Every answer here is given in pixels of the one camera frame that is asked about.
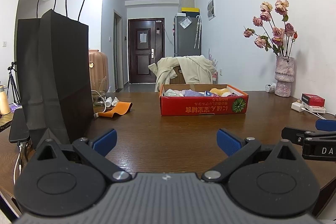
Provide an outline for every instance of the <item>ribbed gray surface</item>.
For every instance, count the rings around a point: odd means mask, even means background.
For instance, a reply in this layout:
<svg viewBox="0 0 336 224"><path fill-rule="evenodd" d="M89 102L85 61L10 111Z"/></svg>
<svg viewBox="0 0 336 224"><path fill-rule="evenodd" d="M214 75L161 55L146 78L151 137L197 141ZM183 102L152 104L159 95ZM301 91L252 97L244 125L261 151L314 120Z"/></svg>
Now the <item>ribbed gray surface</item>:
<svg viewBox="0 0 336 224"><path fill-rule="evenodd" d="M247 213L218 184L201 182L194 173L146 174L110 187L93 208L67 218L23 215L17 224L318 224L309 215L273 220Z"/></svg>

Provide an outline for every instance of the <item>flower vase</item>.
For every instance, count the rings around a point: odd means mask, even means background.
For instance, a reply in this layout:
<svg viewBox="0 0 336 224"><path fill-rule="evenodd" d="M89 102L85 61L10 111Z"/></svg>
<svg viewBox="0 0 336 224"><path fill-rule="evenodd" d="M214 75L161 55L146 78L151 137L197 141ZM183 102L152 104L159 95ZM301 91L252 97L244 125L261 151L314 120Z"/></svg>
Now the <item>flower vase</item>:
<svg viewBox="0 0 336 224"><path fill-rule="evenodd" d="M292 82L294 82L294 57L277 56L275 79L278 80L275 94L281 97L290 97Z"/></svg>

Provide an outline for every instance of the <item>yellow plush item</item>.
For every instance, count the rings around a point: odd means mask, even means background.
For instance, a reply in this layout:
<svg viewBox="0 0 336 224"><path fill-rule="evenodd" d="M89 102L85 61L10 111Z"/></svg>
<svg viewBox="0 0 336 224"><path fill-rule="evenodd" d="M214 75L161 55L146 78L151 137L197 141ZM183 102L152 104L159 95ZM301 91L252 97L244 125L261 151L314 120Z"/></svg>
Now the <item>yellow plush item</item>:
<svg viewBox="0 0 336 224"><path fill-rule="evenodd" d="M210 92L214 93L214 94L217 94L218 96L222 96L223 93L230 92L230 91L228 89L222 89L222 90L212 89L212 90L210 90Z"/></svg>

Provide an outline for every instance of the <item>brown door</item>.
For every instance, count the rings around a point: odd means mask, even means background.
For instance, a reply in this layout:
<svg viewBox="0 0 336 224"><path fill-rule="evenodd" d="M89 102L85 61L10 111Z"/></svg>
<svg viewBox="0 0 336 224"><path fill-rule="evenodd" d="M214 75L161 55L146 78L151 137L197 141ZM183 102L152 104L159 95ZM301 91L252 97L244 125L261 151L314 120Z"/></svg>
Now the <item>brown door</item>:
<svg viewBox="0 0 336 224"><path fill-rule="evenodd" d="M164 56L164 19L130 19L128 37L130 83L155 83L148 66Z"/></svg>

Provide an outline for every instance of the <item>black rope handle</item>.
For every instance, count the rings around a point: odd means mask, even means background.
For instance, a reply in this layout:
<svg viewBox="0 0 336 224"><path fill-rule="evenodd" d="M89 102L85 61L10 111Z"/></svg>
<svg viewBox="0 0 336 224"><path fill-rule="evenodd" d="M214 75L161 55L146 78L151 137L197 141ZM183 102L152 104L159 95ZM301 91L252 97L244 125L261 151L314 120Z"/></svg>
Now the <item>black rope handle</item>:
<svg viewBox="0 0 336 224"><path fill-rule="evenodd" d="M40 0L37 1L37 6L36 6L36 18L38 18L39 2L40 2Z"/></svg>
<svg viewBox="0 0 336 224"><path fill-rule="evenodd" d="M83 0L83 4L82 4L82 7L81 7L81 10L79 11L79 15L78 15L78 20L77 21L79 21L79 17L81 16L81 12L82 12L82 9L83 9L83 6L84 6L84 2L85 2L85 0ZM68 4L67 4L67 0L65 0L65 13L66 13L66 15L68 17Z"/></svg>

